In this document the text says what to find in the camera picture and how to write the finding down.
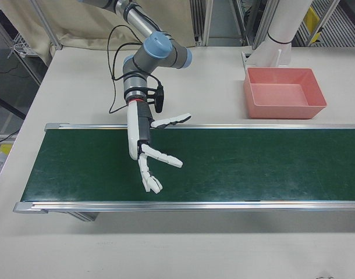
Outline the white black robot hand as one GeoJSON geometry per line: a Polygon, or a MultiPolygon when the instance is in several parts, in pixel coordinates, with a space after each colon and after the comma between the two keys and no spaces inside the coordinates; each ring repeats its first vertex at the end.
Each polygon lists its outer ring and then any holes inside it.
{"type": "Polygon", "coordinates": [[[149,104],[142,99],[132,99],[127,106],[127,139],[129,154],[139,164],[140,174],[144,188],[147,192],[156,194],[162,190],[162,184],[155,178],[147,164],[147,158],[151,157],[160,162],[181,168],[183,162],[176,157],[162,153],[150,147],[150,129],[165,128],[168,125],[184,123],[191,118],[191,114],[185,113],[176,117],[155,121],[152,117],[149,104]]]}

